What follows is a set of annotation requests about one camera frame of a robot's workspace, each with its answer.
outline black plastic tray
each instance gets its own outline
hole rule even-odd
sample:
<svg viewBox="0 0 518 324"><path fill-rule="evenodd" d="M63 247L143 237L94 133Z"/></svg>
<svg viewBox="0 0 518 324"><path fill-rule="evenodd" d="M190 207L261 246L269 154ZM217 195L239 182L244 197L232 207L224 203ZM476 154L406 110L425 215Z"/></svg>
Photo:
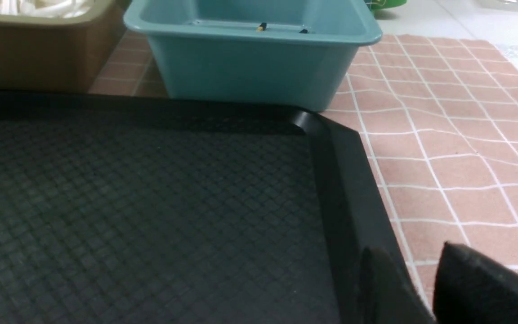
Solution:
<svg viewBox="0 0 518 324"><path fill-rule="evenodd" d="M319 115L0 92L0 323L358 323L365 247L411 287L360 137Z"/></svg>

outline black foam piece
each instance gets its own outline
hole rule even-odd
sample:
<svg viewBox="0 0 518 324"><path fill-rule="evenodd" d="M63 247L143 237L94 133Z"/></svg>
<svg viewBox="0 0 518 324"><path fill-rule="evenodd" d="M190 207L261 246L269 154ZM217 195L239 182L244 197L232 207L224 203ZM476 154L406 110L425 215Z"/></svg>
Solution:
<svg viewBox="0 0 518 324"><path fill-rule="evenodd" d="M440 324L518 324L518 274L463 244L445 244L433 311Z"/></svg>

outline tan container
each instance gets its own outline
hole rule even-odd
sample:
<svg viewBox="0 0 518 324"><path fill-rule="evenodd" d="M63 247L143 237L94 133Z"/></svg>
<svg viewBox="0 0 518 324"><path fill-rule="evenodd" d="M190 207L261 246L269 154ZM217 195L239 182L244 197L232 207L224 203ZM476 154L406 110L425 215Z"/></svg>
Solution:
<svg viewBox="0 0 518 324"><path fill-rule="evenodd" d="M0 15L0 89L86 92L125 32L130 0L75 18Z"/></svg>

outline textured tray surface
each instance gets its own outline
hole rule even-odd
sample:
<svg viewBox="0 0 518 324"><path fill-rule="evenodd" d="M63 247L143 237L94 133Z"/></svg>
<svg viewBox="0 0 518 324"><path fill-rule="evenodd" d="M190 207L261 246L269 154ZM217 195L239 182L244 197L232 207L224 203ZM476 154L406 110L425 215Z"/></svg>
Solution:
<svg viewBox="0 0 518 324"><path fill-rule="evenodd" d="M0 121L0 323L338 323L308 140L237 127Z"/></svg>

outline blue plastic container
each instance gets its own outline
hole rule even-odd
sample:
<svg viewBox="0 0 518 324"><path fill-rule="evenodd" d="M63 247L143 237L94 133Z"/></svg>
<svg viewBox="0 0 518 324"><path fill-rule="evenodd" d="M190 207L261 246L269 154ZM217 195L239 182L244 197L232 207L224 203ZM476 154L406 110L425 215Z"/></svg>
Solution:
<svg viewBox="0 0 518 324"><path fill-rule="evenodd" d="M171 98L312 111L382 35L363 0L134 0L124 19L147 35Z"/></svg>

